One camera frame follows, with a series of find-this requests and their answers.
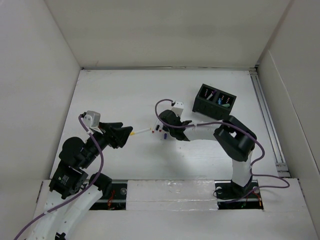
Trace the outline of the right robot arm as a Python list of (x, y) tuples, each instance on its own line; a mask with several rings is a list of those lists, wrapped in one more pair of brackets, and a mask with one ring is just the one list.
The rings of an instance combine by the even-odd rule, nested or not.
[(232, 159), (232, 193), (237, 197), (243, 197), (249, 192), (249, 184), (252, 181), (251, 157), (257, 137), (236, 117), (230, 115), (217, 125), (203, 126), (195, 126), (190, 120), (181, 121), (181, 118), (172, 110), (163, 111), (159, 114), (159, 118), (165, 123), (165, 130), (178, 141), (218, 142)]

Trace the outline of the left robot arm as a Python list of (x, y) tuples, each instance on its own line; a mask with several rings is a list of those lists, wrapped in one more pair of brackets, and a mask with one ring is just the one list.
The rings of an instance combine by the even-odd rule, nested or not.
[(112, 179), (102, 173), (102, 151), (108, 146), (122, 148), (133, 128), (121, 122), (100, 122), (97, 129), (83, 122), (81, 126), (89, 138), (83, 141), (74, 136), (63, 143), (43, 213), (27, 223), (15, 239), (35, 225), (29, 240), (69, 240), (94, 203), (112, 193)]

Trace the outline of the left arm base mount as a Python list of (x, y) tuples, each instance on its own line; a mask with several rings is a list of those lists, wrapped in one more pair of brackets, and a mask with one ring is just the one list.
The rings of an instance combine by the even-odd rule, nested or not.
[(122, 211), (126, 210), (128, 181), (112, 180), (101, 173), (94, 186), (102, 190), (102, 197), (90, 208), (91, 211)]

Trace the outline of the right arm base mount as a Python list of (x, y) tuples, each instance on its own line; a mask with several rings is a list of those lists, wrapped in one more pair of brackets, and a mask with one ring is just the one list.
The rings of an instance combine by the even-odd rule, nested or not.
[(256, 180), (245, 188), (235, 187), (230, 180), (215, 181), (213, 196), (217, 199), (218, 210), (263, 210), (263, 201), (259, 192), (249, 192), (258, 187)]

